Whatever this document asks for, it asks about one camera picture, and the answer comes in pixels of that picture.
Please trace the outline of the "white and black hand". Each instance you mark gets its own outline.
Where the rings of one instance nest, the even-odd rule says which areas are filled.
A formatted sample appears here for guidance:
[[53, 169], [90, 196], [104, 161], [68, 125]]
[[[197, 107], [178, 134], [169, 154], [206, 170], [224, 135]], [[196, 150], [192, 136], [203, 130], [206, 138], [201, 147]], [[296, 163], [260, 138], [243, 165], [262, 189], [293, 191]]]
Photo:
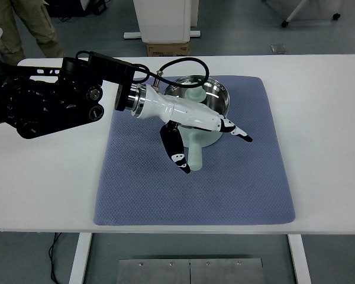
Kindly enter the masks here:
[[208, 106], [185, 98], [162, 95], [150, 85], [140, 92], [131, 113], [139, 119], [158, 117], [164, 122], [160, 129], [164, 149], [169, 159], [185, 173], [190, 173], [191, 169], [185, 156], [179, 124], [203, 131], [230, 133], [247, 142], [253, 141], [246, 132]]

